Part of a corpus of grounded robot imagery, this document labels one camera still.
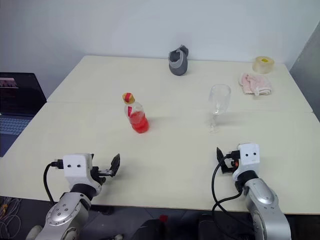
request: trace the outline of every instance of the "red object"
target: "red object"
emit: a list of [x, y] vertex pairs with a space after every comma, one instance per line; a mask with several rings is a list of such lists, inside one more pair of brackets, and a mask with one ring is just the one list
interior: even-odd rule
[[128, 106], [128, 117], [130, 117], [131, 112], [132, 112], [132, 106]]
[[130, 92], [127, 92], [127, 93], [126, 93], [126, 95], [125, 95], [125, 97], [124, 97], [124, 100], [125, 100], [127, 103], [129, 102], [131, 95], [132, 95], [132, 94], [131, 94]]
[[132, 125], [132, 128], [137, 133], [145, 133], [149, 129], [149, 123], [146, 118], [146, 115], [143, 111], [136, 111], [129, 116], [129, 121]]
[[168, 215], [160, 215], [159, 220], [162, 223], [166, 223], [168, 221]]

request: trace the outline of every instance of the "laptop keyboard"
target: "laptop keyboard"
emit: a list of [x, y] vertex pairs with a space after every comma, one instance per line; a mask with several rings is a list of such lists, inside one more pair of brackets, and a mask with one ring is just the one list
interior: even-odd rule
[[29, 119], [0, 117], [0, 134], [19, 135], [30, 121]]

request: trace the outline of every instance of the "plastic bottle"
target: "plastic bottle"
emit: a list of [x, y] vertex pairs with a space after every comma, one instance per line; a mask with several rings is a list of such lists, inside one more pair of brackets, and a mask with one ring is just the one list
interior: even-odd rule
[[124, 113], [129, 119], [132, 128], [140, 134], [148, 131], [149, 123], [142, 105], [135, 100], [134, 96], [130, 92], [124, 93], [122, 98], [126, 104], [124, 106]]

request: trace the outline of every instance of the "glass stem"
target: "glass stem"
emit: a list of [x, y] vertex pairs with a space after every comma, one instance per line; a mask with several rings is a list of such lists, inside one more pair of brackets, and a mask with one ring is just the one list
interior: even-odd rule
[[214, 129], [217, 126], [217, 115], [213, 114], [211, 119], [211, 129]]

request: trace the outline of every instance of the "tape roll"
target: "tape roll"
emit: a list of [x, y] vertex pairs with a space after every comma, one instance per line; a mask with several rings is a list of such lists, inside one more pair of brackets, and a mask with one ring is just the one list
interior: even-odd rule
[[275, 61], [272, 58], [267, 56], [258, 56], [252, 64], [252, 69], [259, 74], [267, 74], [271, 72], [274, 64]]

